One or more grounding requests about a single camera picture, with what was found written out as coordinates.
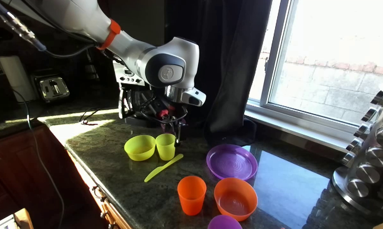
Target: black curtain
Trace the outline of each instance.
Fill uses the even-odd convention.
[[[200,47],[195,87],[207,99],[202,107],[189,107],[188,122],[204,127],[209,145],[252,143],[256,124],[244,118],[244,111],[272,1],[166,3],[166,40],[180,36]]]

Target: purple bowl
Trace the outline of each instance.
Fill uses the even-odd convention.
[[[233,217],[219,215],[210,221],[207,229],[242,229],[242,227]]]
[[[258,169],[257,160],[249,151],[238,145],[218,145],[206,157],[207,166],[220,179],[235,177],[248,180]]]

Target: yellow cup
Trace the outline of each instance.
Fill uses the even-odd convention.
[[[156,138],[156,147],[162,160],[168,161],[174,157],[174,142],[176,137],[173,134],[162,134]]]
[[[123,149],[134,161],[143,161],[152,157],[155,152],[155,138],[150,135],[138,135],[129,139]]]

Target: window frame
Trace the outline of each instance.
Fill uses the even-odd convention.
[[[247,110],[299,126],[313,133],[320,133],[328,138],[334,139],[333,142],[335,142],[335,140],[339,142],[350,142],[354,138],[353,134],[358,128],[356,124],[346,123],[270,102],[270,98],[276,91],[273,90],[273,85],[278,84],[278,76],[280,76],[282,72],[283,62],[278,60],[285,60],[286,48],[283,49],[283,47],[286,47],[289,43],[294,21],[292,15],[294,15],[296,11],[297,4],[298,0],[281,0],[267,69],[265,71],[261,98],[260,100],[249,98]]]

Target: orange cup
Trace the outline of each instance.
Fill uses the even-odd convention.
[[[238,222],[246,220],[257,208],[258,198],[254,188],[238,178],[224,178],[214,188],[218,210]]]
[[[206,183],[200,177],[188,176],[180,180],[177,185],[177,193],[179,193],[180,205],[186,215],[195,216],[201,211],[206,190]]]

